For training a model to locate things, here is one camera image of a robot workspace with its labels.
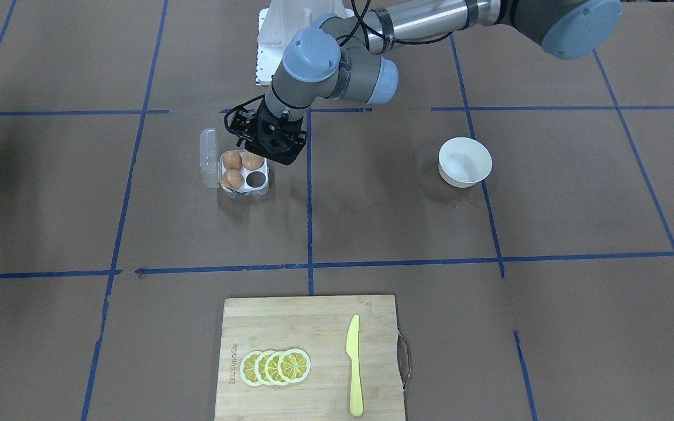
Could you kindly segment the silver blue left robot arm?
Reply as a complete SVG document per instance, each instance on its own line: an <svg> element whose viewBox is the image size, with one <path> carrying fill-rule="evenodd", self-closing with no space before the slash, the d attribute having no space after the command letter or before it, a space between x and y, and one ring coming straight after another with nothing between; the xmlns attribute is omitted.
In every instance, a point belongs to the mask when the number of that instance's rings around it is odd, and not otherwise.
<svg viewBox="0 0 674 421"><path fill-rule="evenodd" d="M267 91L254 112L248 103L228 111L225 128L246 151L289 165L307 143L302 122L317 98L367 105L393 98L399 76L389 51L506 25L571 60L607 40L622 12L619 1L406 1L348 15L341 1L273 1L257 36L257 82Z"/></svg>

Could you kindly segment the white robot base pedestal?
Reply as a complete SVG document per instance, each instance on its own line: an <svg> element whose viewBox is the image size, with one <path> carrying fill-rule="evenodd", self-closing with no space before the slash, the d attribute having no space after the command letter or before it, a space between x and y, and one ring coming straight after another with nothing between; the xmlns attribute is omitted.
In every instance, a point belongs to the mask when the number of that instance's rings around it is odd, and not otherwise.
<svg viewBox="0 0 674 421"><path fill-rule="evenodd" d="M324 15L354 16L342 1L272 1L259 12L255 84L267 87L294 35Z"/></svg>

